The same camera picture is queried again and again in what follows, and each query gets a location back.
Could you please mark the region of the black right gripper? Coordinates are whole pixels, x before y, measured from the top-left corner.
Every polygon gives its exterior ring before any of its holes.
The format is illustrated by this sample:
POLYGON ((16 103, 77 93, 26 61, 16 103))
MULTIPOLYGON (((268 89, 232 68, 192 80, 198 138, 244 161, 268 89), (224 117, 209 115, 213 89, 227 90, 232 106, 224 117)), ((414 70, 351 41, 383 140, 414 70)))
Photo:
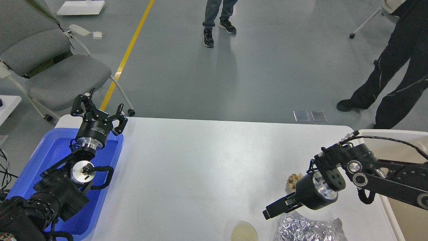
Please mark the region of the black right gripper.
POLYGON ((303 205, 319 210, 338 200, 338 192, 328 186, 319 171, 306 174, 296 183, 296 191, 266 206, 263 216, 266 220, 284 213, 290 213, 303 205))

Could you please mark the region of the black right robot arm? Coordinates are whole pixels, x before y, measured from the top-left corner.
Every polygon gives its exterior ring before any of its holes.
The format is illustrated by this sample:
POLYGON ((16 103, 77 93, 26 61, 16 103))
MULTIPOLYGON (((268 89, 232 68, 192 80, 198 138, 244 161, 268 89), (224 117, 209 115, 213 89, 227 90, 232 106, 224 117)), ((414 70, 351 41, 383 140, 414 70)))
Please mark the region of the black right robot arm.
POLYGON ((382 139, 402 143, 414 148, 423 158, 427 154, 419 147, 394 138, 365 136, 359 131, 348 134, 310 161, 306 175, 296 183, 296 190, 266 206, 266 220, 306 206, 319 210, 334 203, 338 192, 346 187, 339 172, 342 168, 357 187, 358 197, 364 204, 371 204, 376 194, 383 195, 420 209, 427 209, 427 163, 406 163, 379 160, 366 144, 355 145, 355 139, 382 139))

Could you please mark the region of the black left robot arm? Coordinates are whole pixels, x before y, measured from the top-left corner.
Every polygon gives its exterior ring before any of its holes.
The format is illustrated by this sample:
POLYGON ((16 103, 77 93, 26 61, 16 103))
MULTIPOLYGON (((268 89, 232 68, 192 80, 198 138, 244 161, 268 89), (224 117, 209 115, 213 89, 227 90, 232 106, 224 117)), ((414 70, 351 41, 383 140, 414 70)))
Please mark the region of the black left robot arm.
POLYGON ((123 104, 116 114, 109 115, 92 102, 92 95, 79 94, 71 109, 80 116, 82 124, 70 141, 71 153, 41 173, 33 186, 35 193, 28 199, 20 196, 1 202, 2 241, 55 241, 58 237, 73 241, 71 233, 58 231, 59 219, 67 221, 90 201, 87 192, 102 190, 110 185, 114 168, 95 166, 96 151, 106 145, 108 135, 123 133, 127 118, 123 104))

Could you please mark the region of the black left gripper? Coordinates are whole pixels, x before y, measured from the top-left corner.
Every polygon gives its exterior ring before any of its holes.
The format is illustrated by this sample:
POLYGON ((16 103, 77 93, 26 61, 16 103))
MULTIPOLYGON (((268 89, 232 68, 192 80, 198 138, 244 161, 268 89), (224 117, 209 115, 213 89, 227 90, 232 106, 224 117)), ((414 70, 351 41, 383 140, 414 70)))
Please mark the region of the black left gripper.
POLYGON ((97 108, 92 102, 92 96, 95 88, 89 93, 79 94, 73 102, 70 115, 80 116, 83 122, 76 135, 76 143, 81 146, 88 146, 94 150, 100 150, 105 147, 110 131, 118 136, 123 133, 127 118, 122 113, 124 104, 119 104, 116 114, 109 116, 105 112, 97 114, 97 108), (113 126, 114 121, 119 121, 117 126, 113 126))

